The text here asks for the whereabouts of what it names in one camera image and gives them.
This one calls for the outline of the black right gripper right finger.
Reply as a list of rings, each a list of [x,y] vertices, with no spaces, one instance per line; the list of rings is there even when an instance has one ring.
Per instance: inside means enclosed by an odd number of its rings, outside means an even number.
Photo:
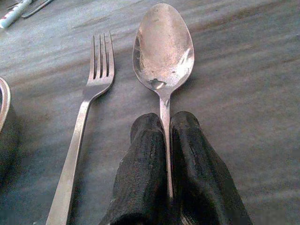
[[[250,225],[233,178],[190,112],[171,120],[172,175],[181,225]]]

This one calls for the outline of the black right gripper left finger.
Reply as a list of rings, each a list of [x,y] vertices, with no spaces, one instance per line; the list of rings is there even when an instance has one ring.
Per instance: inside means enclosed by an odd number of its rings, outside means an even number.
[[[100,224],[170,225],[164,132],[159,117],[155,113],[138,117],[130,138]]]

